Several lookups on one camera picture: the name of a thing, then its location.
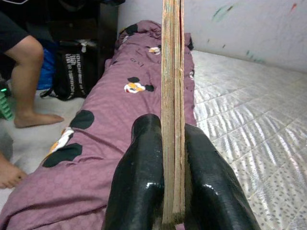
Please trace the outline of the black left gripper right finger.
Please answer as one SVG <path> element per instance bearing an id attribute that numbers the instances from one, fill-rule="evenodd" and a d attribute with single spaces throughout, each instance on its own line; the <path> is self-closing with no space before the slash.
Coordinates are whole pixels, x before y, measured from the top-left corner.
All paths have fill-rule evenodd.
<path id="1" fill-rule="evenodd" d="M 204 132 L 185 125 L 191 179 L 187 230 L 259 230 L 260 226 L 230 165 Z"/>

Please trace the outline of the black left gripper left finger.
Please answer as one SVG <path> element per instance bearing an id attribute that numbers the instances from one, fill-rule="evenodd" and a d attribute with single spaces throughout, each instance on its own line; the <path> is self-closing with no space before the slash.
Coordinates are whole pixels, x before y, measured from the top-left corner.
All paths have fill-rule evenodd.
<path id="1" fill-rule="evenodd" d="M 104 230 L 152 230 L 164 197 L 161 123 L 157 115 L 138 117 L 131 143 L 114 172 Z"/>

